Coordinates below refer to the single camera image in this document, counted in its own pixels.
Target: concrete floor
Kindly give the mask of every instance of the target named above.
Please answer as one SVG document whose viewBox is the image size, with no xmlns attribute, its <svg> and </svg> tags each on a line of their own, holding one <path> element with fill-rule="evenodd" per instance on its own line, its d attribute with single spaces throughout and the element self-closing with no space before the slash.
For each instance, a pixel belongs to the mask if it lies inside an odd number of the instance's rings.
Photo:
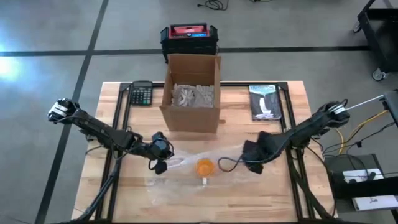
<svg viewBox="0 0 398 224">
<path fill-rule="evenodd" d="M 390 0 L 398 6 L 398 0 Z M 102 0 L 5 0 L 0 2 L 0 53 L 87 50 Z M 253 4 L 230 0 L 227 11 L 197 8 L 203 1 L 109 0 L 96 50 L 159 49 L 159 32 L 169 24 L 207 22 L 218 28 L 223 47 L 362 46 L 351 28 L 365 0 L 274 0 Z M 386 7 L 376 0 L 374 7 Z M 372 52 L 269 52 L 221 54 L 223 80 L 303 80 L 312 111 L 330 100 L 359 103 L 397 88 L 398 77 L 371 79 Z M 62 125 L 47 122 L 54 101 L 72 97 L 84 56 L 0 57 L 0 223 L 34 222 Z M 161 55 L 93 56 L 80 104 L 94 114 L 104 81 L 164 80 Z M 348 133 L 382 110 L 374 102 L 351 112 Z M 391 122 L 384 116 L 364 128 L 365 136 Z M 396 128 L 373 137 L 353 154 L 376 153 L 385 172 L 398 170 Z M 328 133 L 326 146 L 338 137 Z M 87 143 L 73 128 L 46 222 L 70 218 Z M 393 223 L 387 211 L 341 213 L 351 221 Z"/>
</svg>

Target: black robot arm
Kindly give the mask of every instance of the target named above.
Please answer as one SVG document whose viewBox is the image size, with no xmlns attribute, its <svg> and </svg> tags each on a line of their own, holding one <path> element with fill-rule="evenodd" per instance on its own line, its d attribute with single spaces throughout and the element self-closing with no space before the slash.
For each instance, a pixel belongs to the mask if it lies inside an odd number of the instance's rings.
<svg viewBox="0 0 398 224">
<path fill-rule="evenodd" d="M 132 131 L 114 129 L 90 116 L 80 108 L 78 103 L 66 98 L 55 102 L 48 113 L 48 119 L 55 124 L 74 124 L 78 126 L 83 134 L 89 137 L 94 136 L 107 149 L 142 156 L 151 161 L 157 160 L 153 168 L 156 174 L 161 174 L 167 170 L 164 160 L 173 156 L 173 145 L 169 143 L 163 133 L 155 133 L 152 136 L 151 143 L 144 143 L 141 135 Z"/>
<path fill-rule="evenodd" d="M 311 118 L 284 133 L 271 134 L 261 131 L 257 142 L 244 143 L 240 159 L 250 171 L 261 174 L 262 165 L 278 158 L 286 147 L 305 148 L 312 136 L 325 134 L 330 128 L 338 128 L 348 120 L 349 113 L 345 110 L 344 103 L 327 103 Z"/>
</svg>

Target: yellow wire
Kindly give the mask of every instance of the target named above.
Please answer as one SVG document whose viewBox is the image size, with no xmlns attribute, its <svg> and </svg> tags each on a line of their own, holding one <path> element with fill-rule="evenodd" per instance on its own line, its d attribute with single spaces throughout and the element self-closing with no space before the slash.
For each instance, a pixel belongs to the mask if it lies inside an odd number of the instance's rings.
<svg viewBox="0 0 398 224">
<path fill-rule="evenodd" d="M 384 115 L 384 114 L 387 113 L 387 112 L 388 112 L 388 110 L 384 110 L 384 111 L 380 112 L 379 114 L 375 115 L 374 117 L 369 118 L 369 119 L 367 119 L 366 121 L 364 121 L 364 122 L 362 122 L 361 124 L 359 124 L 359 125 L 351 132 L 351 134 L 349 134 L 349 138 L 348 138 L 348 139 L 351 139 L 351 138 L 353 137 L 354 133 L 355 133 L 359 128 L 365 126 L 366 124 L 368 124 L 368 123 L 371 122 L 372 120 L 374 120 L 374 119 L 376 119 L 376 118 L 378 118 L 378 117 Z M 344 147 L 340 147 L 340 150 L 338 151 L 338 154 L 343 153 L 343 149 L 344 149 Z"/>
<path fill-rule="evenodd" d="M 339 153 L 340 153 L 340 151 L 342 151 L 343 150 L 343 148 L 344 148 L 344 137 L 343 137 L 343 134 L 337 129 L 337 128 L 334 128 L 334 130 L 337 132 L 337 134 L 340 136 L 340 141 L 341 141 L 341 143 L 340 143 L 340 150 L 339 150 Z"/>
</svg>

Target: clear plastic bag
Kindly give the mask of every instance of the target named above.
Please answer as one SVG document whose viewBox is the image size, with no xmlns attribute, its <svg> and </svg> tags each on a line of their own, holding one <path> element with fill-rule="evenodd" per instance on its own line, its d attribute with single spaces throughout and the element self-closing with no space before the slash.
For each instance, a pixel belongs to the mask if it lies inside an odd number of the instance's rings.
<svg viewBox="0 0 398 224">
<path fill-rule="evenodd" d="M 213 149 L 198 154 L 190 154 L 184 150 L 175 149 L 175 155 L 167 161 L 167 172 L 159 176 L 146 178 L 147 191 L 153 205 L 174 203 L 177 200 L 193 195 L 202 194 L 206 190 L 221 190 L 234 184 L 258 182 L 259 175 L 248 171 L 244 163 L 240 162 L 232 172 L 223 172 L 218 168 L 217 160 L 221 157 L 238 159 L 243 145 Z M 207 177 L 206 185 L 195 170 L 199 159 L 210 159 L 215 165 L 215 172 Z M 235 162 L 222 160 L 223 169 L 229 170 Z"/>
</svg>

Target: cardboard box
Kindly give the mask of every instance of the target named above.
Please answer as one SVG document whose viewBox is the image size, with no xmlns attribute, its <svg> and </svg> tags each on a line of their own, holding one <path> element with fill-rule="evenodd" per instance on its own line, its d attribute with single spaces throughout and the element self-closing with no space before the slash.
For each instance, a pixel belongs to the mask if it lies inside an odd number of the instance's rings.
<svg viewBox="0 0 398 224">
<path fill-rule="evenodd" d="M 170 131 L 217 132 L 220 118 L 220 65 L 221 57 L 214 55 L 169 55 L 160 110 Z M 192 86 L 214 85 L 214 107 L 172 106 L 174 83 Z"/>
</svg>

